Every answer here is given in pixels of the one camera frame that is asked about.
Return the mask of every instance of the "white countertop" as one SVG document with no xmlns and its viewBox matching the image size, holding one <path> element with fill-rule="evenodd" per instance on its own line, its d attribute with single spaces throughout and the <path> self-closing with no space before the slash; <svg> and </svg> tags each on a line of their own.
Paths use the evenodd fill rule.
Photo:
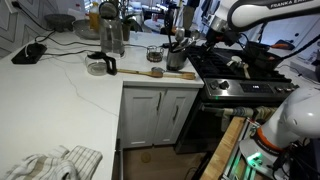
<svg viewBox="0 0 320 180">
<path fill-rule="evenodd" d="M 80 41 L 71 32 L 56 33 L 53 38 L 60 43 Z M 146 46 L 167 41 L 167 36 L 132 33 L 129 43 Z M 44 44 L 48 47 L 46 53 L 100 50 L 82 45 L 58 46 L 50 40 Z M 166 67 L 165 61 L 147 61 L 144 48 L 125 50 L 125 57 L 117 60 L 118 68 L 150 71 L 154 66 Z M 29 155 L 44 154 L 59 145 L 69 150 L 82 145 L 103 154 L 93 179 L 111 179 L 123 85 L 203 86 L 199 77 L 190 81 L 122 73 L 92 76 L 84 64 L 86 53 L 43 56 L 35 65 L 14 65 L 11 58 L 19 51 L 0 60 L 0 177 Z M 190 62 L 182 70 L 195 72 Z"/>
</svg>

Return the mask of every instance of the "wall outlet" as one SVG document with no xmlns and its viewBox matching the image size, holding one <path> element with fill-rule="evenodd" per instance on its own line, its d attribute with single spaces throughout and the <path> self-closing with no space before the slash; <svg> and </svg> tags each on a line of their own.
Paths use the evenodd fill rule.
<svg viewBox="0 0 320 180">
<path fill-rule="evenodd" d="M 11 14 L 13 13 L 18 13 L 18 10 L 12 6 L 11 2 L 16 1 L 16 0 L 4 0 L 8 6 L 8 9 L 10 11 Z"/>
</svg>

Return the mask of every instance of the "white cabinet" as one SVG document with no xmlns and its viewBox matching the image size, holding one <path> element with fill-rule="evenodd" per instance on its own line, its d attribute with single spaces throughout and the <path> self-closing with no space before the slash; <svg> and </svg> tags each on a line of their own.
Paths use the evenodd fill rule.
<svg viewBox="0 0 320 180">
<path fill-rule="evenodd" d="M 174 144 L 198 89 L 124 88 L 120 123 L 123 148 Z"/>
</svg>

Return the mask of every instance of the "stove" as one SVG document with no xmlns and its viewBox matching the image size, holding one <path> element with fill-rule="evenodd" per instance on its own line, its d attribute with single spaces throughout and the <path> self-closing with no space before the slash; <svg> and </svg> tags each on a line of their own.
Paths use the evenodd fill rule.
<svg viewBox="0 0 320 180">
<path fill-rule="evenodd" d="M 188 58 L 205 82 L 207 98 L 211 100 L 283 101 L 297 88 L 291 79 L 278 71 L 267 71 L 254 65 L 242 51 L 214 48 L 202 53 L 200 46 L 190 48 Z M 249 64 L 250 79 L 236 63 L 227 66 L 232 56 Z"/>
</svg>

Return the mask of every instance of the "tile floor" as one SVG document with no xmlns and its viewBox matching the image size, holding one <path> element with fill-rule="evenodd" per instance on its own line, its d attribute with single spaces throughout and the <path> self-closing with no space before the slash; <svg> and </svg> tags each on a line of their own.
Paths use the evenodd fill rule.
<svg viewBox="0 0 320 180">
<path fill-rule="evenodd" d="M 173 147 L 124 150 L 125 180 L 191 179 L 204 153 L 176 155 Z"/>
</svg>

